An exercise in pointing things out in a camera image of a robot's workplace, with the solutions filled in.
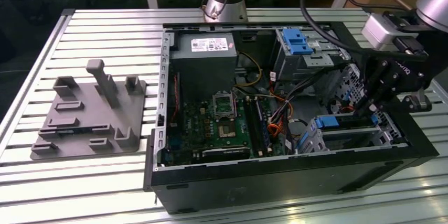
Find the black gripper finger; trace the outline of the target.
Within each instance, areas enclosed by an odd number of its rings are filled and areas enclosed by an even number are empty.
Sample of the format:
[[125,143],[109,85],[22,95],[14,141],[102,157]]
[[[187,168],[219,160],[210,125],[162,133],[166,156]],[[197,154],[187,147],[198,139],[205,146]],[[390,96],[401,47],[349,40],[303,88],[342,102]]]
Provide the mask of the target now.
[[383,112],[429,112],[431,111],[431,101],[425,95],[425,90],[406,95],[403,99],[393,94],[379,103],[381,111]]
[[357,103],[357,114],[371,116],[382,109],[399,75],[393,72],[393,60],[369,60],[365,67],[363,76],[363,97]]

